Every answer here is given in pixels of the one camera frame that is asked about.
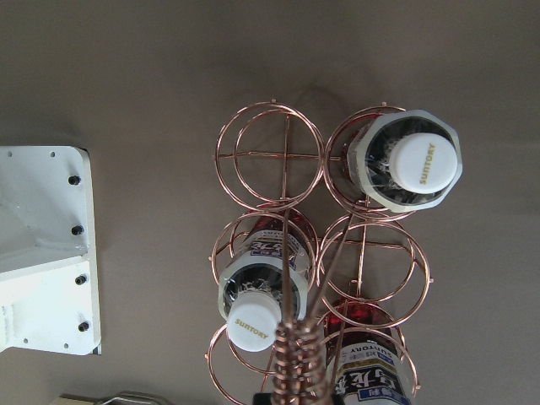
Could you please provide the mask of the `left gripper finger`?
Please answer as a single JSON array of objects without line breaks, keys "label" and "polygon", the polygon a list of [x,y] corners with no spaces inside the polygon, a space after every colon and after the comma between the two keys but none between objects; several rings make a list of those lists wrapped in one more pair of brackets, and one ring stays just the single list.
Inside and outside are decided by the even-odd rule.
[{"label": "left gripper finger", "polygon": [[270,392],[258,392],[252,397],[252,405],[273,405],[273,394]]}]

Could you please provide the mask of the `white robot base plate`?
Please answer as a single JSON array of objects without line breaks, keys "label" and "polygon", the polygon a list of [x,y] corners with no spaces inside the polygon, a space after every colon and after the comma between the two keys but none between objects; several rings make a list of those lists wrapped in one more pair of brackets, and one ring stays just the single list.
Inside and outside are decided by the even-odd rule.
[{"label": "white robot base plate", "polygon": [[89,153],[1,148],[1,349],[100,351]]}]

